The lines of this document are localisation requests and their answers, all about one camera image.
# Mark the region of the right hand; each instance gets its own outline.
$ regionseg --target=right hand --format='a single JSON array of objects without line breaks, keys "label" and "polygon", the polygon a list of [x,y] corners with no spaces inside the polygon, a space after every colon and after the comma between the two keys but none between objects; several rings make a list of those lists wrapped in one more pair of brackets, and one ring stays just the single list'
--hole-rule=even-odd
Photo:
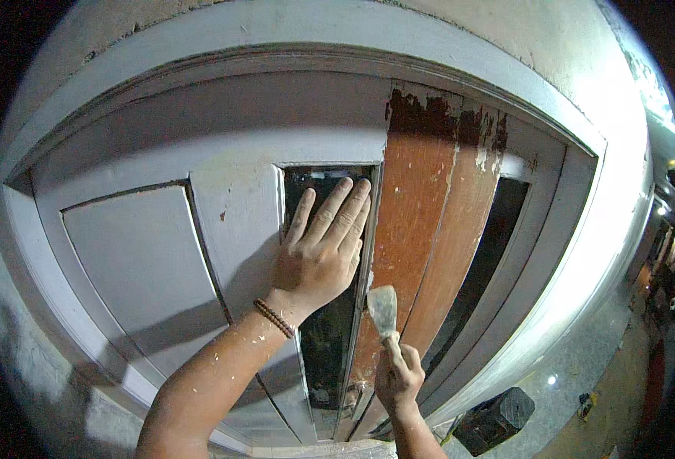
[{"label": "right hand", "polygon": [[392,418],[418,413],[417,394],[424,382],[419,351],[398,344],[398,333],[384,340],[376,370],[376,396]]}]

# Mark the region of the black box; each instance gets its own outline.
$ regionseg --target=black box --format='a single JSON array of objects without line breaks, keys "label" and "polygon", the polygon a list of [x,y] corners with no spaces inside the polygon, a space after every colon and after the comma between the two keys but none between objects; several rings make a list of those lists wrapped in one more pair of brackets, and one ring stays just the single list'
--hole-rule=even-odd
[{"label": "black box", "polygon": [[534,400],[519,387],[470,409],[453,435],[473,456],[483,454],[516,435],[534,412]]}]

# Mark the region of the exposed brown wood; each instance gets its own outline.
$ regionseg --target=exposed brown wood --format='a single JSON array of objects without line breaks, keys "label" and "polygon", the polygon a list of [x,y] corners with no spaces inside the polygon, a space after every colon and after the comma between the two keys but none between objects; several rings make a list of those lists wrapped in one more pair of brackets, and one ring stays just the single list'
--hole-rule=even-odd
[{"label": "exposed brown wood", "polygon": [[[470,268],[490,212],[508,138],[506,115],[465,100],[456,126],[457,153],[451,186],[424,277],[406,322],[401,342],[424,356]],[[377,398],[369,404],[351,440],[364,438],[386,417]]]},{"label": "exposed brown wood", "polygon": [[[426,102],[413,94],[425,96]],[[404,91],[395,88],[386,108],[390,122],[374,245],[373,286],[392,284],[396,288],[397,324],[404,324],[442,215],[455,154],[457,119],[451,116],[441,93],[426,87],[412,86]],[[373,389],[380,349],[379,334],[365,310],[360,318],[350,386]],[[350,413],[344,412],[335,440],[346,439],[353,427]]]}]

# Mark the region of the glass panel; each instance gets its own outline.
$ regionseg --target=glass panel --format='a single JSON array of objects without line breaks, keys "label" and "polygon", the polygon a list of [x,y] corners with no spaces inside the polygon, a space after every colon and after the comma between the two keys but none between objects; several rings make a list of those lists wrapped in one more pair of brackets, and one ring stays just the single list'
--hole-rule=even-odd
[{"label": "glass panel", "polygon": [[422,359],[422,367],[426,370],[427,376],[436,368],[460,335],[488,287],[503,252],[506,251],[508,240],[514,232],[528,188],[529,184],[526,182],[503,177],[498,180],[488,221],[471,267],[440,331]]},{"label": "glass panel", "polygon": [[[353,182],[357,182],[370,179],[372,171],[372,166],[285,168],[285,223],[291,221],[299,198],[307,188],[312,187],[316,191],[315,205],[309,219],[311,222],[315,210],[342,177],[350,177]],[[357,282],[356,275],[341,296],[312,314],[299,327],[310,407],[318,440],[331,439],[338,423],[342,381],[345,380],[348,367]]]}]

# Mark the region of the putty knife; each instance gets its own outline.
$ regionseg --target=putty knife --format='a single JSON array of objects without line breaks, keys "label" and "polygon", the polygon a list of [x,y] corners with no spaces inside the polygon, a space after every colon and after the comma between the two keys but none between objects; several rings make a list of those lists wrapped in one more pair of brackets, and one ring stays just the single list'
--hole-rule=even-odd
[{"label": "putty knife", "polygon": [[368,312],[378,328],[381,341],[396,337],[396,290],[392,285],[384,285],[371,290],[367,295]]}]

